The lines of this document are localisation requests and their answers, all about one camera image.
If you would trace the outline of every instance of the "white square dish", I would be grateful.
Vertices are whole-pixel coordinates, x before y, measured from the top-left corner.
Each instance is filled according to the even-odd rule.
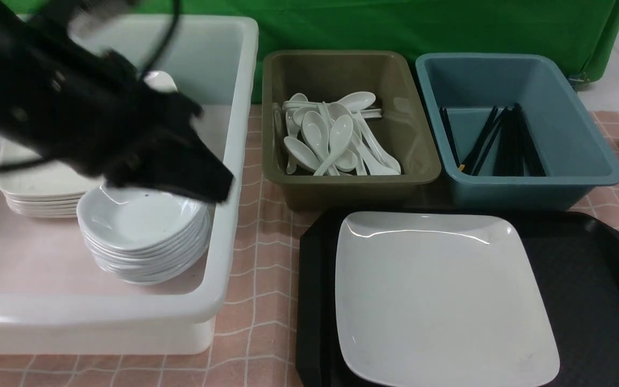
[[[34,160],[39,155],[14,142],[2,144],[2,161]],[[12,174],[0,174],[0,191],[15,198],[64,198],[78,196],[99,186],[103,179],[80,176],[61,162]]]
[[[347,216],[336,322],[348,367],[378,384],[536,387],[560,368],[522,242],[491,216]]]

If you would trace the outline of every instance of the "cable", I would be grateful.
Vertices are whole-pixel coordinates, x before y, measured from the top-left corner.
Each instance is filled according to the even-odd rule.
[[[169,25],[169,29],[165,32],[162,37],[162,41],[157,46],[157,49],[152,53],[152,56],[147,60],[145,65],[142,67],[142,72],[140,73],[141,81],[145,79],[147,74],[154,69],[154,66],[157,64],[159,59],[162,58],[164,51],[169,47],[171,40],[174,38],[176,30],[178,29],[178,24],[180,23],[180,17],[182,12],[182,2],[181,0],[172,0],[172,18]]]
[[[0,164],[0,172],[13,172],[20,171],[21,169],[30,169],[34,167],[39,167],[45,164],[49,164],[54,161],[55,157],[40,157],[39,159],[27,160],[27,161],[18,161],[18,162],[8,162],[7,164]]]
[[[152,69],[156,66],[159,59],[164,55],[165,50],[169,47],[170,42],[174,39],[174,35],[178,29],[178,24],[180,22],[180,17],[182,13],[182,1],[181,0],[172,0],[172,17],[169,24],[169,28],[164,33],[159,46],[152,53],[149,59],[145,62],[145,65],[142,67],[142,71],[140,73],[140,77],[138,77],[138,82],[142,82],[145,77],[152,71]],[[7,164],[0,164],[0,173],[1,172],[13,172],[20,171],[22,169],[30,169],[34,167],[39,167],[45,164],[49,164],[52,161],[58,159],[57,156],[44,156],[39,159],[28,160],[28,161],[19,161],[19,162],[9,162]]]

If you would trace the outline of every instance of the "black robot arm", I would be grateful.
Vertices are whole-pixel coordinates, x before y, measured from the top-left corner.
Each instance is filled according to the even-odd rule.
[[[39,159],[62,161],[116,187],[146,187],[218,203],[233,175],[191,127],[201,107],[142,80],[174,36],[180,1],[162,46],[137,71],[117,52],[96,56],[69,37],[91,31],[135,0],[51,0],[28,20],[0,2],[0,135]]]

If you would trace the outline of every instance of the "brown plastic bin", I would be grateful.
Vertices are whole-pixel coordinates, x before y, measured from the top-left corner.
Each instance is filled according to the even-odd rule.
[[[332,102],[353,91],[372,91],[383,109],[369,121],[384,149],[402,165],[401,176],[289,176],[283,148],[283,101],[295,93]],[[275,112],[280,112],[275,120]],[[296,211],[332,206],[403,203],[437,179],[441,163],[407,61],[383,51],[280,51],[264,60],[262,93],[263,170]]]

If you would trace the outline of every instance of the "stack of white plates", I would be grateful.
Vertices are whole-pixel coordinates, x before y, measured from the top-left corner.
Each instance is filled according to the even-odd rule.
[[[32,150],[8,141],[0,154],[3,162],[35,157]],[[60,162],[0,174],[0,191],[11,211],[33,218],[74,218],[81,196],[99,184],[101,180],[84,178]]]
[[[148,189],[98,187],[78,204],[85,244],[104,271],[137,285],[190,268],[209,246],[207,206]]]

